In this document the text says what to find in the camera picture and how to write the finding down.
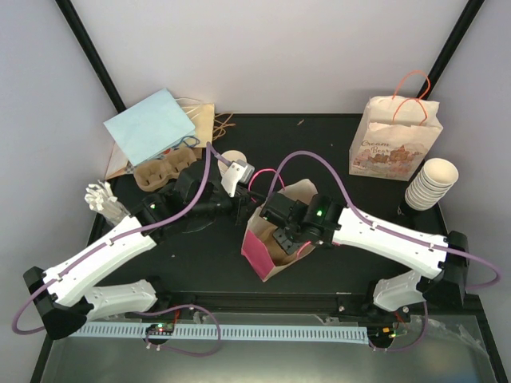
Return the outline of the brown pulp cup carrier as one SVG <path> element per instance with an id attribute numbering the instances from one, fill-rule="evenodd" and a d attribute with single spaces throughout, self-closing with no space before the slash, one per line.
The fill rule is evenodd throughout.
<path id="1" fill-rule="evenodd" d="M 255 235 L 264 244 L 268 254 L 276 267 L 285 266 L 300 258 L 298 251 L 294 251 L 290 255 L 279 245 L 274 238 L 275 227 L 265 227 L 259 230 Z"/>

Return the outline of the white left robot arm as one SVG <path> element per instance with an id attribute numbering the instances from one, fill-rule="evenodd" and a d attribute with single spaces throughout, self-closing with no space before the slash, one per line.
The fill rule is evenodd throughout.
<path id="1" fill-rule="evenodd" d="M 158 278 L 107 287 L 98 283 L 171 235 L 186 231 L 194 219 L 244 218 L 262 199 L 248 190 L 253 172 L 242 160 L 228 162 L 224 172 L 215 164 L 196 161 L 176 180 L 146 195 L 118 225 L 79 254 L 47 270 L 26 271 L 23 278 L 50 339 L 66 338 L 87 322 L 117 314 L 165 317 L 172 300 Z"/>

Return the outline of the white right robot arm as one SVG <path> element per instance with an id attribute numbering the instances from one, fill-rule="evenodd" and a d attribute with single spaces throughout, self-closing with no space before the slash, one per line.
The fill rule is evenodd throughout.
<path id="1" fill-rule="evenodd" d="M 373 322 L 420 302 L 454 309 L 464 305 L 469 262 L 460 254 L 467 250 L 468 239 L 460 232 L 442 236 L 414 231 L 364 212 L 357 214 L 320 194 L 304 203 L 275 193 L 259 215 L 275 226 L 273 237 L 289 255 L 307 245 L 350 246 L 408 267 L 406 273 L 370 287 L 362 309 Z"/>

